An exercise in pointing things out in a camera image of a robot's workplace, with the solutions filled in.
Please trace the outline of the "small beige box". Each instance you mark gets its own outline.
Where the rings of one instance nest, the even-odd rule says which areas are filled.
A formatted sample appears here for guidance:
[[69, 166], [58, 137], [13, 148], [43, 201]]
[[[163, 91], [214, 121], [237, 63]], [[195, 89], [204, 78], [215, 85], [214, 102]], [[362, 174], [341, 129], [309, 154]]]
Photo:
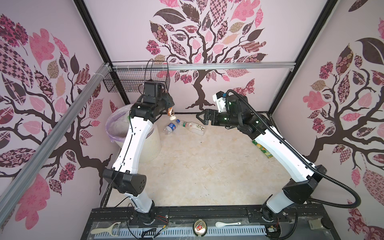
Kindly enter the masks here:
[[322, 224], [322, 219], [313, 219], [309, 220], [308, 222], [310, 229], [313, 231], [322, 230], [324, 228]]

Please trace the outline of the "white vegetable peeler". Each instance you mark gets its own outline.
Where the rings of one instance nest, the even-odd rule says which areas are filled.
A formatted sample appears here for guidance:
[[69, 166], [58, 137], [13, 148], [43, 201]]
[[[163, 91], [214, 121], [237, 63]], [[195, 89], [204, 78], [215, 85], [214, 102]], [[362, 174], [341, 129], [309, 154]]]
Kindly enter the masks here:
[[112, 237], [118, 237], [120, 233], [121, 222], [115, 222], [107, 228], [95, 228], [90, 231], [90, 234], [97, 235], [102, 233], [108, 233]]

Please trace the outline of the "white flower label tea bottle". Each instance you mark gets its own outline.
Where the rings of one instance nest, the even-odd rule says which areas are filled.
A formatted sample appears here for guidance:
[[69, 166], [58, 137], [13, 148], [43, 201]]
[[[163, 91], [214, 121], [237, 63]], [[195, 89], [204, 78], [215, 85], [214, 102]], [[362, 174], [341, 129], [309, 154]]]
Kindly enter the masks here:
[[194, 122], [181, 122], [181, 125], [182, 127], [186, 128], [188, 131], [194, 134], [197, 134], [200, 136], [203, 136], [205, 134], [206, 129], [204, 126], [200, 124], [196, 124]]

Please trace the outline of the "silver drink can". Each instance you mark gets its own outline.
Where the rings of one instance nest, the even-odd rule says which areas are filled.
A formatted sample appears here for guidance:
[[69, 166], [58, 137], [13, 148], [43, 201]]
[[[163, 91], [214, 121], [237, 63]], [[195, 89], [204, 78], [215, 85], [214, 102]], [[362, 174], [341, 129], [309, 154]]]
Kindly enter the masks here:
[[208, 227], [202, 219], [197, 220], [193, 226], [194, 235], [197, 237], [204, 237], [208, 232]]

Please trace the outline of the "brown Nescafe bottle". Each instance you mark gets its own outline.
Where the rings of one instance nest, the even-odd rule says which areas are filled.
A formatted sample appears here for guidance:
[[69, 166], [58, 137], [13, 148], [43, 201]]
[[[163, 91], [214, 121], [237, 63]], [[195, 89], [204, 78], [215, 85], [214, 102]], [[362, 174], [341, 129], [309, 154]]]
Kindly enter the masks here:
[[177, 119], [177, 117], [176, 117], [176, 114], [175, 114], [175, 111], [174, 111], [173, 107], [171, 107], [171, 108], [169, 108], [169, 109], [167, 110], [167, 115], [168, 115], [168, 117], [169, 117], [170, 121], [174, 121], [174, 120], [176, 120], [176, 119]]

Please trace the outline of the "clear Pepsi bottle blue label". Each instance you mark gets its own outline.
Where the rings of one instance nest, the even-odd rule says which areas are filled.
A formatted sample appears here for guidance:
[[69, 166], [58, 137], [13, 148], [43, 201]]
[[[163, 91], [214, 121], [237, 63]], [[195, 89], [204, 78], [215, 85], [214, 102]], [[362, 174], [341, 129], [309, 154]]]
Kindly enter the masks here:
[[177, 128], [177, 126], [179, 125], [179, 123], [180, 123], [179, 119], [172, 120], [168, 125], [166, 125], [166, 127], [163, 130], [163, 132], [166, 135], [169, 135], [169, 134], [173, 133], [175, 131], [175, 129]]

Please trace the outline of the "white plastic spoon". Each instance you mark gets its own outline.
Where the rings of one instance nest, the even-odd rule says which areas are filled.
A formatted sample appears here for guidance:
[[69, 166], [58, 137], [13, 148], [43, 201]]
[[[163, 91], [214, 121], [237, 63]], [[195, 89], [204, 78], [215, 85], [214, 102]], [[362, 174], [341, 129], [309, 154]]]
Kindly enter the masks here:
[[235, 223], [224, 223], [224, 222], [216, 222], [215, 227], [216, 228], [223, 228], [227, 226], [240, 226], [242, 223], [241, 222], [235, 222]]

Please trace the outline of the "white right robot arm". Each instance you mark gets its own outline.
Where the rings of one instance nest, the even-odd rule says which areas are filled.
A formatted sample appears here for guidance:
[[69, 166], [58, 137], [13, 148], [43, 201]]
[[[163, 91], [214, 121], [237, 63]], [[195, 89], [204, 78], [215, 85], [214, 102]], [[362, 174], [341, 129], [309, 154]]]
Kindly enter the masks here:
[[214, 95], [218, 109], [206, 109], [196, 115], [204, 125], [236, 128], [267, 149], [291, 176], [280, 192], [270, 196], [261, 207], [267, 221], [293, 204], [309, 200], [322, 179], [311, 162], [291, 150], [282, 136], [264, 116], [255, 113], [244, 96], [228, 96], [223, 92]]

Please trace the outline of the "green Fox's candy bag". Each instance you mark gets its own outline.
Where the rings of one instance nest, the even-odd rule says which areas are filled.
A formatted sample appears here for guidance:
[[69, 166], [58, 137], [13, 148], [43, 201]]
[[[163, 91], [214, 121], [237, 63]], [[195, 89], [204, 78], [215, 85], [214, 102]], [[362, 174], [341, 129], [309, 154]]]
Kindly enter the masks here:
[[258, 142], [256, 142], [255, 140], [252, 141], [252, 143], [268, 158], [272, 158], [273, 155], [266, 149], [264, 148], [262, 145], [260, 145]]

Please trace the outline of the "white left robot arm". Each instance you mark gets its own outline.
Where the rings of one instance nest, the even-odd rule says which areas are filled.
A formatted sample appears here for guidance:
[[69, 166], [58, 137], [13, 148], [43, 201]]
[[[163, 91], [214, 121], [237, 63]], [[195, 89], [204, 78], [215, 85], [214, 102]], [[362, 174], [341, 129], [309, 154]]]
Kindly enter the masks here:
[[174, 105], [167, 91], [141, 96], [129, 111], [129, 128], [123, 147], [112, 168], [103, 172], [108, 188], [129, 197], [141, 214], [148, 214], [154, 205], [145, 192], [147, 177], [138, 173], [143, 146], [157, 117]]

